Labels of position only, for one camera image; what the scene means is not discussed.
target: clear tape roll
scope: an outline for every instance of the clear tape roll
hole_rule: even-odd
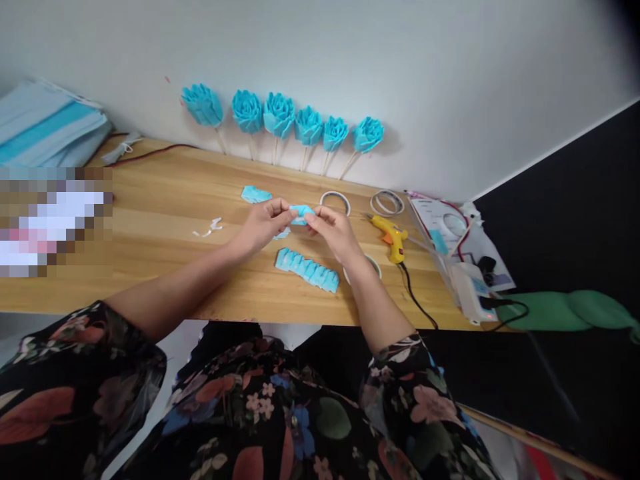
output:
[[[386,208],[382,204],[382,202],[380,202],[380,197],[390,198],[396,207],[395,210],[389,210],[388,208]],[[402,198],[400,198],[391,190],[378,191],[374,196],[371,197],[371,200],[369,200],[369,206],[376,215],[380,215],[381,217],[392,217],[394,215],[399,215],[405,210],[405,203],[402,201]]]
[[[345,215],[349,216],[351,214],[351,204],[349,203],[349,200],[347,200],[347,198],[340,192],[336,192],[336,191],[328,191],[328,192],[324,192],[322,194],[322,197],[320,197],[320,205],[322,205],[322,202],[324,202],[325,198],[327,197],[338,197],[340,198],[340,200],[342,200],[342,202],[344,202],[345,204]]]

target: sleeve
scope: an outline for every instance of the sleeve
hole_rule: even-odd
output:
[[[416,332],[371,360],[360,403],[422,478],[499,478],[484,443]]]
[[[24,337],[0,369],[3,470],[99,479],[144,424],[165,370],[162,350],[102,301]]]

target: flower stem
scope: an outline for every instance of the flower stem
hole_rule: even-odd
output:
[[[349,160],[347,162],[347,164],[345,165],[345,169],[342,170],[342,173],[340,174],[340,176],[338,177],[338,180],[342,180],[342,177],[345,176],[345,173],[348,172],[348,170],[351,168],[351,166],[355,163],[355,161],[357,160],[356,158],[356,154],[358,153],[358,151],[355,151],[351,154],[351,156],[349,157]]]
[[[329,164],[330,164],[330,162],[329,162],[329,154],[330,153],[331,153],[330,151],[327,152],[327,156],[325,157],[325,164],[322,167],[322,176],[323,177],[327,174],[327,169],[329,168]]]
[[[255,161],[255,144],[253,143],[253,135],[249,136],[249,151],[251,152],[251,160]]]
[[[307,149],[308,149],[308,148],[309,148],[309,147],[305,147],[305,152],[304,152],[304,154],[302,155],[302,165],[300,165],[300,171],[304,171],[304,170],[305,170],[305,162],[306,162],[306,160],[307,160]]]
[[[271,164],[275,165],[275,154],[278,152],[278,137],[275,138],[275,144],[273,145],[273,158]]]
[[[218,140],[218,144],[220,145],[220,149],[222,150],[222,153],[224,155],[227,154],[227,149],[225,148],[225,143],[222,141],[222,136],[220,136],[220,132],[218,132],[217,128],[213,128],[213,131],[215,132],[215,138],[216,140]]]

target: person's left hand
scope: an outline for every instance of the person's left hand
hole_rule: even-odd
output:
[[[251,255],[259,252],[298,216],[297,210],[290,210],[290,207],[282,198],[254,204],[233,242]]]

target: hand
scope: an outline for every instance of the hand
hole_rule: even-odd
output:
[[[289,210],[290,207],[289,202],[281,198],[254,204],[232,243],[250,255],[259,252],[296,219],[298,212]]]
[[[313,211],[316,215],[310,213],[305,215],[307,231],[312,236],[316,233],[322,235],[342,266],[346,267],[347,264],[365,258],[349,218],[344,213],[338,213],[322,205],[314,208]]]

